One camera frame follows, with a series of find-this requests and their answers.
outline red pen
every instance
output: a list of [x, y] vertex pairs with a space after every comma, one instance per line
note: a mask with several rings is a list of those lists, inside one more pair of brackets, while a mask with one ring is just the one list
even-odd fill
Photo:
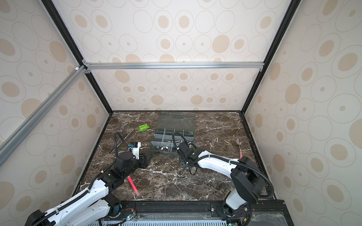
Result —
[[136, 188], [136, 185], [133, 183], [133, 180], [130, 176], [127, 177], [128, 178], [128, 181], [130, 182], [131, 186], [133, 187], [133, 190], [135, 191], [136, 195], [139, 195], [139, 192]]

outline brown marble surface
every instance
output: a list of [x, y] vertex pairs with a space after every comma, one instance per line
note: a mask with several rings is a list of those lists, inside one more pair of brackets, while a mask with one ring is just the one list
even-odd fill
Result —
[[[196, 116], [194, 143], [214, 154], [239, 158], [236, 139], [241, 140], [243, 155], [254, 163], [243, 124], [237, 112], [188, 112]], [[81, 189], [101, 170], [113, 162], [114, 132], [122, 131], [125, 137], [133, 128], [126, 142], [140, 141], [142, 151], [149, 151], [153, 131], [161, 112], [115, 112], [91, 161]], [[150, 128], [138, 131], [138, 126], [147, 123]], [[121, 145], [120, 151], [126, 148]], [[120, 200], [223, 200], [232, 191], [231, 180], [213, 170], [198, 169], [191, 175], [188, 169], [180, 168], [179, 158], [174, 155], [156, 154], [146, 169], [138, 169], [131, 175], [140, 195], [136, 196], [126, 180], [113, 194]]]

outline circle pattern wallpaper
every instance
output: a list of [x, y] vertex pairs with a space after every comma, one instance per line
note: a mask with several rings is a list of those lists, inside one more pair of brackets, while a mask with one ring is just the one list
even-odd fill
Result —
[[1, 166], [0, 225], [23, 225], [72, 195], [107, 117], [81, 75]]
[[3, 0], [0, 18], [1, 145], [78, 64], [37, 1]]
[[361, 12], [303, 1], [246, 113], [294, 225], [362, 224]]
[[263, 61], [290, 1], [70, 2], [57, 5], [88, 62], [139, 63]]
[[238, 110], [258, 72], [258, 68], [125, 69], [93, 70], [93, 75], [113, 110]]

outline spoon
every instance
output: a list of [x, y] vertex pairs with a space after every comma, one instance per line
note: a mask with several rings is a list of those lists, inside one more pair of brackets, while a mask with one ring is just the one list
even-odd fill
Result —
[[240, 146], [240, 144], [241, 144], [241, 141], [239, 140], [239, 138], [236, 138], [236, 143], [237, 143], [237, 145], [239, 145], [239, 153], [240, 153], [240, 159], [243, 157], [243, 154], [242, 154], [242, 152], [241, 152], [241, 146]]

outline metal rail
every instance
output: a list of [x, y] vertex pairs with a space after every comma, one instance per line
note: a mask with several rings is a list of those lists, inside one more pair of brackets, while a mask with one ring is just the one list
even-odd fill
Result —
[[35, 126], [44, 118], [44, 116], [53, 108], [58, 100], [74, 84], [77, 78], [84, 74], [85, 68], [79, 66], [74, 70], [63, 83], [58, 86], [49, 97], [23, 122], [18, 129], [0, 147], [0, 166], [16, 150], [16, 148], [26, 139]]
[[264, 62], [190, 62], [190, 63], [85, 63], [97, 69], [190, 69], [190, 68], [263, 68]]

